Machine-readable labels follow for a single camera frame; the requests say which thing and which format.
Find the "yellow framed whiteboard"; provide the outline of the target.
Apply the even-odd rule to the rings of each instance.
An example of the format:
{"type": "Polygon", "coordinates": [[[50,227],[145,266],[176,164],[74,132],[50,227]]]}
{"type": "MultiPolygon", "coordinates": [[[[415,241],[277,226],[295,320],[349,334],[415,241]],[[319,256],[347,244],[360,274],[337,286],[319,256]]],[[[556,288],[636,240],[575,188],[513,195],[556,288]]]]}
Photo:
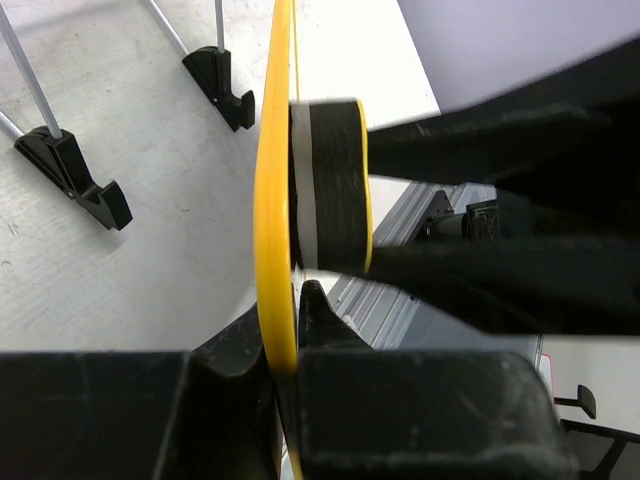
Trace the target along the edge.
{"type": "Polygon", "coordinates": [[[253,244],[257,309],[293,477],[303,477],[296,439],[296,315],[289,232],[290,1],[274,3],[256,158],[253,244]]]}

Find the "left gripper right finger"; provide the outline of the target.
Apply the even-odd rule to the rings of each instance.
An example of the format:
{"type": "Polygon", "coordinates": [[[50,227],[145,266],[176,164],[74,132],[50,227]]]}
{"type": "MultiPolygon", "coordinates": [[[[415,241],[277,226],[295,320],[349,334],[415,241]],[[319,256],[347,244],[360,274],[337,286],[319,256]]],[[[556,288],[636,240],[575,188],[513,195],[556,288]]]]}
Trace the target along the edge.
{"type": "Polygon", "coordinates": [[[575,479],[545,385],[510,352],[376,350],[306,282],[298,455],[307,479],[575,479]]]}

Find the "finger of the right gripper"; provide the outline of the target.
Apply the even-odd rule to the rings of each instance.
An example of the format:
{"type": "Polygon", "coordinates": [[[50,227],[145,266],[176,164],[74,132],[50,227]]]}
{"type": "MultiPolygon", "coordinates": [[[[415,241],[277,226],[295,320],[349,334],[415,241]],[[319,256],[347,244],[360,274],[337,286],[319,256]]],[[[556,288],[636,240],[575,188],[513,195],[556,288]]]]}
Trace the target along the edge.
{"type": "Polygon", "coordinates": [[[369,171],[495,183],[626,131],[638,110],[639,40],[632,38],[469,107],[369,131],[369,171]]]}
{"type": "Polygon", "coordinates": [[[443,242],[441,259],[493,299],[486,332],[636,336],[639,245],[615,237],[443,242]]]}

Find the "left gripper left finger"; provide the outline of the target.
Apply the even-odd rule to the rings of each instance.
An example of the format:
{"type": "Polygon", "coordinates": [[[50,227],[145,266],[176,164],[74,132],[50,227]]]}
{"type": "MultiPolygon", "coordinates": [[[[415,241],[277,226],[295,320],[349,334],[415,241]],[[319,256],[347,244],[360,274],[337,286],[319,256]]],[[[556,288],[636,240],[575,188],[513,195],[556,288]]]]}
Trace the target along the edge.
{"type": "Polygon", "coordinates": [[[276,479],[280,426],[250,309],[192,351],[1,357],[5,479],[276,479]]]}

